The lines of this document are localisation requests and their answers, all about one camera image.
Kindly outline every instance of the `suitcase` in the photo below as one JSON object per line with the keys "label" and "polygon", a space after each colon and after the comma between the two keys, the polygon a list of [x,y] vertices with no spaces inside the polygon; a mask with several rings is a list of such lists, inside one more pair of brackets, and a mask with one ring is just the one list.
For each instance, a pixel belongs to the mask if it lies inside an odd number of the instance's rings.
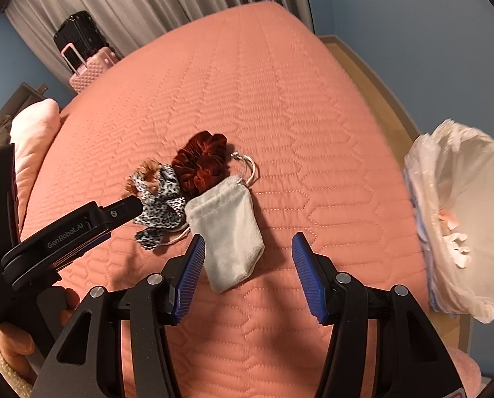
{"label": "suitcase", "polygon": [[[59,52],[72,43],[85,60],[96,54],[102,47],[109,46],[86,10],[70,15],[55,33],[53,40]],[[70,68],[81,65],[81,61],[74,53],[69,52],[67,59],[70,62]]]}
{"label": "suitcase", "polygon": [[[81,62],[78,68],[75,68],[66,56],[66,53],[70,54],[67,52],[68,50],[72,50]],[[118,62],[116,55],[106,46],[102,47],[86,61],[83,56],[79,54],[73,43],[67,44],[60,54],[74,72],[70,78],[70,85],[78,94]]]}

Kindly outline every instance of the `black gripper frame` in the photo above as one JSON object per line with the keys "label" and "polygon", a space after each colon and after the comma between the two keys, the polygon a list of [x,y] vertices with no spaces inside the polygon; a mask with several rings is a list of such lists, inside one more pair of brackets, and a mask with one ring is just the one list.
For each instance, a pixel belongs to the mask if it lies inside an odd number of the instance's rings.
{"label": "black gripper frame", "polygon": [[142,213],[134,196],[102,207],[96,202],[66,214],[20,241],[14,144],[0,147],[0,324],[8,321],[33,337],[44,357],[62,330],[65,291],[53,286],[59,271],[110,238]]}
{"label": "black gripper frame", "polygon": [[327,296],[323,325],[334,325],[315,398],[360,397],[371,319],[378,336],[373,398],[465,398],[446,347],[405,286],[366,287],[330,258],[312,259]]}
{"label": "black gripper frame", "polygon": [[160,274],[151,274],[132,288],[91,289],[46,358],[31,398],[123,398],[122,320],[130,321],[137,396],[181,398],[165,326],[179,322],[173,295],[187,255],[169,259]]}

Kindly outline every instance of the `pink quilted bedspread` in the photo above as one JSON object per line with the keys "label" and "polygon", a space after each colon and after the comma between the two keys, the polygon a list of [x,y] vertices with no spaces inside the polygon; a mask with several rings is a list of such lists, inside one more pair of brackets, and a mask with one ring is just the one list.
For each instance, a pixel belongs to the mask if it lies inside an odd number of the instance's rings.
{"label": "pink quilted bedspread", "polygon": [[[297,231],[340,271],[384,289],[403,283],[427,304],[411,205],[387,142],[339,63],[280,6],[241,6],[171,31],[64,112],[23,237],[90,200],[115,202],[142,160],[171,162],[201,130],[225,134],[259,165],[251,191],[265,253],[253,276],[217,295],[202,274],[188,316],[167,332],[183,396],[314,395],[331,331],[307,308],[290,253]],[[187,247],[141,250],[139,229],[113,232],[62,271],[63,284],[81,296],[98,284],[130,287]],[[124,348],[131,397],[126,336]],[[364,393],[372,380],[369,372]]]}

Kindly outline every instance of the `dark red velvet scrunchie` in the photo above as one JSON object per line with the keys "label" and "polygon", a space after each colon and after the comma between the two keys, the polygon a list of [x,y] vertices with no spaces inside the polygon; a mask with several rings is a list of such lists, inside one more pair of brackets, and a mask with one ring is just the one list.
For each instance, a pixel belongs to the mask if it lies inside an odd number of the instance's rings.
{"label": "dark red velvet scrunchie", "polygon": [[177,152],[172,166],[180,187],[191,197],[203,194],[225,178],[227,138],[201,131]]}

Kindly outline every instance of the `blue gripper pad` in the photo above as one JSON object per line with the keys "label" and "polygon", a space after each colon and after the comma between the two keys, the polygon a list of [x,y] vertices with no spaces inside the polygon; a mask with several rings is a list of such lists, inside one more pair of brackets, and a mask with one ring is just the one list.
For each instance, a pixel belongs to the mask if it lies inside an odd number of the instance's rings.
{"label": "blue gripper pad", "polygon": [[175,287],[175,299],[173,304],[173,319],[178,323],[186,314],[192,303],[193,294],[197,287],[197,281],[201,275],[204,264],[204,239],[195,235],[184,255],[182,265],[177,274],[177,286]]}
{"label": "blue gripper pad", "polygon": [[301,280],[310,312],[317,318],[319,323],[323,324],[328,317],[326,301],[330,292],[330,284],[302,232],[298,232],[293,236],[291,255],[293,256],[293,262]]}

